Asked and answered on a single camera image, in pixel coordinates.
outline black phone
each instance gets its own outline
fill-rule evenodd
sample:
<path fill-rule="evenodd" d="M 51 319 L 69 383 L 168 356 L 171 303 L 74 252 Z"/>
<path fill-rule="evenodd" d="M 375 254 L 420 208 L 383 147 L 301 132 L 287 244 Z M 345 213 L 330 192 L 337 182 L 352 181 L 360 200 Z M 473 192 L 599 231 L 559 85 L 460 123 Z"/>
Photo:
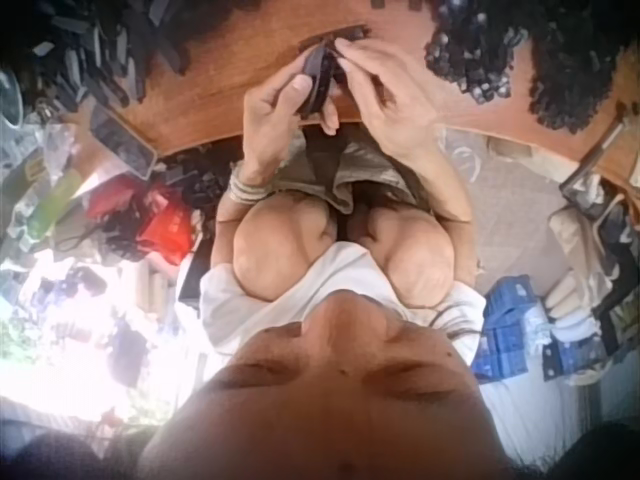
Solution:
<path fill-rule="evenodd" d="M 93 136 L 126 163 L 133 173 L 143 180 L 149 179 L 158 153 L 113 112 L 96 105 L 89 128 Z"/>

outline silver bangle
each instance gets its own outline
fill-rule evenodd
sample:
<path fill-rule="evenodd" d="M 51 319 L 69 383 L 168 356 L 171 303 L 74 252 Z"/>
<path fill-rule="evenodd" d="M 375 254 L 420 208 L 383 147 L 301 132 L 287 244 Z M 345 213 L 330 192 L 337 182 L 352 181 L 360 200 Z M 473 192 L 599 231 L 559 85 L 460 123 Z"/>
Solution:
<path fill-rule="evenodd" d="M 238 162 L 231 171 L 231 177 L 229 178 L 229 197 L 231 200 L 245 205 L 255 205 L 261 200 L 264 200 L 271 194 L 271 185 L 264 187 L 254 187 L 243 183 L 238 178 L 238 172 L 242 167 L 243 161 Z"/>

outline wooden tabletop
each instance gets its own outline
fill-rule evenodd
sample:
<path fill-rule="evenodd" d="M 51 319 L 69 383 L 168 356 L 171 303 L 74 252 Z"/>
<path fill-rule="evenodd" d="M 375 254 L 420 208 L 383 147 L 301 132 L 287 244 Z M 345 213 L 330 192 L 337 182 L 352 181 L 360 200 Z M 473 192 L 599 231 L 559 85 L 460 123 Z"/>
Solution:
<path fill-rule="evenodd" d="M 409 11 L 407 0 L 387 0 L 373 10 L 370 0 L 264 0 L 257 12 L 235 12 L 218 30 L 189 45 L 191 65 L 184 77 L 153 61 L 144 102 L 122 112 L 125 119 L 161 156 L 242 132 L 242 98 L 251 86 L 295 58 L 298 44 L 336 28 L 366 23 L 372 36 L 397 43 L 423 61 L 424 45 L 435 28 L 427 9 Z M 615 117 L 615 104 L 640 100 L 637 55 L 628 53 L 616 72 L 613 91 L 588 128 L 571 135 L 552 131 L 529 113 L 533 74 L 531 45 L 516 49 L 512 97 L 476 105 L 455 84 L 429 74 L 440 122 L 453 128 L 537 145 L 572 160 L 598 142 Z M 358 113 L 345 98 L 338 102 L 343 120 Z M 640 137 L 619 137 L 599 169 L 616 183 L 626 181 Z"/>

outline white cloth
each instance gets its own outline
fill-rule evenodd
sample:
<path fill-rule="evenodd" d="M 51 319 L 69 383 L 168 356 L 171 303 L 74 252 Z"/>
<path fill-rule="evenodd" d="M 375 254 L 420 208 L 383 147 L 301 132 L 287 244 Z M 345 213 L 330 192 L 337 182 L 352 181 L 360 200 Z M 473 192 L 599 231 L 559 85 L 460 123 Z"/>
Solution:
<path fill-rule="evenodd" d="M 407 321 L 447 333 L 474 331 L 453 340 L 471 364 L 484 323 L 485 299 L 472 288 L 454 282 L 451 292 L 433 309 L 408 309 L 396 296 L 370 252 L 358 244 L 337 242 L 307 274 L 275 302 L 248 296 L 238 284 L 231 264 L 217 265 L 201 280 L 203 326 L 217 353 L 231 357 L 253 335 L 269 327 L 304 321 L 309 312 L 337 290 L 366 295 L 395 310 Z"/>

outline hand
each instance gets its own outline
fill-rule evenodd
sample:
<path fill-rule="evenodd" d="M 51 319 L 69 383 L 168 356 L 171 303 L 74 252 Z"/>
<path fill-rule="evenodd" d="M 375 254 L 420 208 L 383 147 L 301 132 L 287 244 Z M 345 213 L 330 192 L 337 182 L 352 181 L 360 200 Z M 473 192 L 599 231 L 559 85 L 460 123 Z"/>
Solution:
<path fill-rule="evenodd" d="M 289 144 L 299 116 L 296 113 L 309 95 L 311 77 L 302 75 L 304 61 L 311 49 L 278 71 L 244 97 L 245 162 L 242 180 L 261 185 L 269 182 L 280 163 L 287 158 Z M 331 99 L 325 103 L 320 124 L 328 135 L 340 126 L 338 112 Z"/>
<path fill-rule="evenodd" d="M 347 74 L 362 121 L 382 151 L 409 167 L 423 160 L 421 153 L 433 143 L 430 127 L 436 116 L 424 66 L 380 40 L 337 39 L 335 46 L 344 56 L 338 62 Z M 382 83 L 384 98 L 376 91 L 373 77 Z"/>

